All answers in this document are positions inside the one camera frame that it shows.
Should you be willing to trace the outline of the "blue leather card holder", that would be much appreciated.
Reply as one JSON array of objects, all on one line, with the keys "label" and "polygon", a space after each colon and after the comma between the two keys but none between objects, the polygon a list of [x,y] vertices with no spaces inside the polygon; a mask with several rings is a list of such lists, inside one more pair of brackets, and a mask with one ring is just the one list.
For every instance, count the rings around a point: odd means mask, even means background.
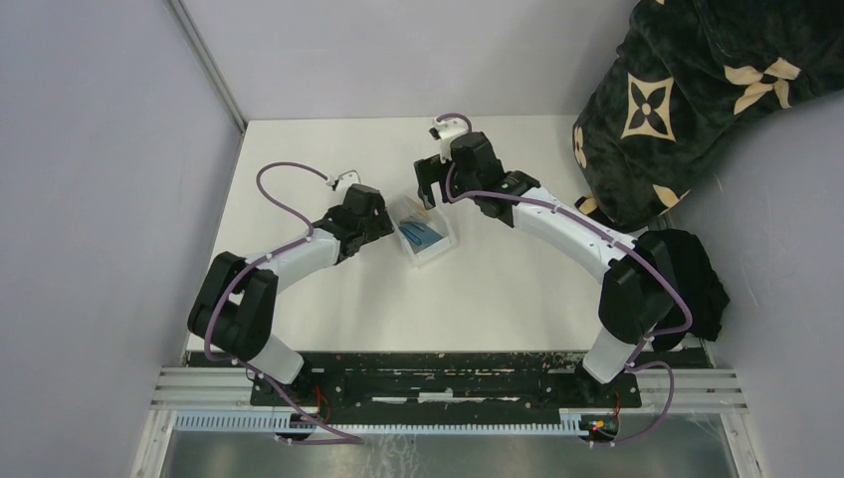
[{"label": "blue leather card holder", "polygon": [[414,253],[418,253],[443,239],[439,232],[423,223],[401,222],[399,230]]}]

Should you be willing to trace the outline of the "clear plastic card box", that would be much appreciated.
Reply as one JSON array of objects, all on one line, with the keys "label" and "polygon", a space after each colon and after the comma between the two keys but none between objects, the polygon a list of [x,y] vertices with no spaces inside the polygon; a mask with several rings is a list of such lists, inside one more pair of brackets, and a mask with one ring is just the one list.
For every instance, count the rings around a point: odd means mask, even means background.
[{"label": "clear plastic card box", "polygon": [[420,268],[458,245],[449,219],[437,209],[426,209],[409,195],[396,195],[386,202],[397,240],[410,263]]}]

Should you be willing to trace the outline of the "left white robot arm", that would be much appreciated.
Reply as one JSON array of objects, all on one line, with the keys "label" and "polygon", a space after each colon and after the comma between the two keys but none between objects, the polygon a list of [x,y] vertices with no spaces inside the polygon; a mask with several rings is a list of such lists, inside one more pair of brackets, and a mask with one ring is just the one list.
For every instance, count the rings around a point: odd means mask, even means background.
[{"label": "left white robot arm", "polygon": [[314,381],[303,371],[304,357],[272,334],[277,296],[393,232],[382,194],[353,184],[311,233],[292,243],[252,259],[228,251],[218,254],[188,315],[187,329],[273,378],[285,402],[302,404],[311,397]]}]

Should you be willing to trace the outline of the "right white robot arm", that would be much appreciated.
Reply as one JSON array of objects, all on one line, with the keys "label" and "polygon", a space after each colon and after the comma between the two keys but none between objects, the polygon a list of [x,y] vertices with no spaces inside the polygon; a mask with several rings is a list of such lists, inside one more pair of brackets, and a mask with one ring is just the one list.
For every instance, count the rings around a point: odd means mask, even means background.
[{"label": "right white robot arm", "polygon": [[440,150],[414,163],[425,208],[436,205],[435,187],[445,203],[470,199],[485,216],[549,244],[600,283],[601,329],[574,381],[582,403],[599,406],[614,394],[616,376],[631,370],[673,308],[684,320],[671,333],[691,326],[692,311],[680,293],[668,245],[656,233],[634,237],[614,231],[563,204],[537,179],[505,169],[481,131],[432,126],[429,133]]}]

